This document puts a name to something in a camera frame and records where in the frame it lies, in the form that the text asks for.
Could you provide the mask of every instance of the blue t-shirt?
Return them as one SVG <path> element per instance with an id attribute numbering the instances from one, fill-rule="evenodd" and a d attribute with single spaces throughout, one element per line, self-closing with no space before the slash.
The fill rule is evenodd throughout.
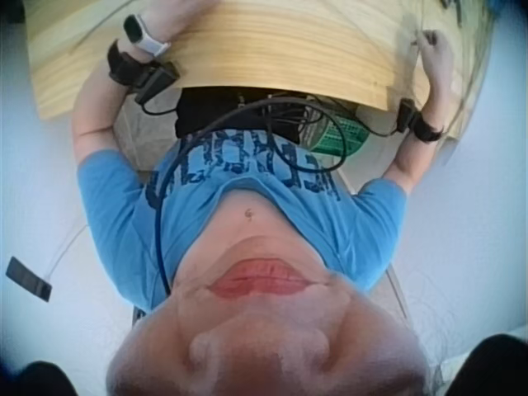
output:
<path id="1" fill-rule="evenodd" d="M 118 291 L 147 312 L 166 298 L 156 263 L 153 192 L 189 141 L 180 140 L 167 153 L 147 186 L 114 150 L 90 155 L 78 169 L 99 257 Z M 292 163 L 319 167 L 310 152 L 279 137 L 276 142 Z M 348 276 L 360 290 L 372 287 L 387 269 L 406 203 L 404 191 L 389 180 L 373 180 L 351 196 L 331 174 L 297 172 L 271 149 L 263 131 L 217 131 L 190 151 L 167 189 L 161 235 L 169 281 L 222 195 L 232 190 L 265 196 L 328 269 Z"/>

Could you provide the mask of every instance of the black phone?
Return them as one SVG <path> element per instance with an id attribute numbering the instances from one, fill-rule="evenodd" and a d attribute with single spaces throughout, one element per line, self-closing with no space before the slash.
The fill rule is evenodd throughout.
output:
<path id="1" fill-rule="evenodd" d="M 22 264 L 16 257 L 11 257 L 7 266 L 6 275 L 16 284 L 36 295 L 46 303 L 50 301 L 51 285 L 39 278 L 29 268 Z"/>

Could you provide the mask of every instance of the shirt sleeve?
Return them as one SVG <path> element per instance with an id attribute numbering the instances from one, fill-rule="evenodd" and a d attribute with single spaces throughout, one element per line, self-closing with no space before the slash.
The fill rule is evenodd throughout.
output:
<path id="1" fill-rule="evenodd" d="M 132 220 L 143 191 L 136 172 L 121 153 L 103 150 L 79 165 L 78 183 L 106 272 L 126 299 L 147 308 L 144 279 L 151 260 Z"/>
<path id="2" fill-rule="evenodd" d="M 361 289 L 369 290 L 389 267 L 401 233 L 407 195 L 393 181 L 375 179 L 353 200 L 357 208 L 351 236 L 353 278 Z"/>

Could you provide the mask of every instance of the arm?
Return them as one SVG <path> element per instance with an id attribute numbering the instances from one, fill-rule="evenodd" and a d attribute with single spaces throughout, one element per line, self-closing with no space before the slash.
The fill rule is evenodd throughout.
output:
<path id="1" fill-rule="evenodd" d="M 444 128 L 449 105 L 453 54 L 447 39 L 439 31 L 418 32 L 417 44 L 431 86 L 422 116 L 434 130 L 440 131 Z M 410 194 L 431 166 L 437 144 L 424 143 L 414 134 L 408 134 L 384 178 L 395 182 Z"/>
<path id="2" fill-rule="evenodd" d="M 153 0 L 142 12 L 150 35 L 159 41 L 174 40 L 205 9 L 217 0 Z M 127 39 L 118 42 L 120 52 L 126 52 L 141 63 L 152 56 L 134 47 Z M 73 107 L 73 150 L 77 164 L 97 151 L 119 150 L 113 124 L 123 106 L 128 87 L 109 77 L 106 59 L 82 85 Z"/>

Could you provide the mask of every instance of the nose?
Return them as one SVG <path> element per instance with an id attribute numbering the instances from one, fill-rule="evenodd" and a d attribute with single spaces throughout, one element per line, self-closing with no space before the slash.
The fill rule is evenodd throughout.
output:
<path id="1" fill-rule="evenodd" d="M 305 383 L 327 356 L 328 339 L 319 330 L 248 314 L 202 333 L 190 350 L 195 367 L 233 394 L 273 394 L 286 383 Z"/>

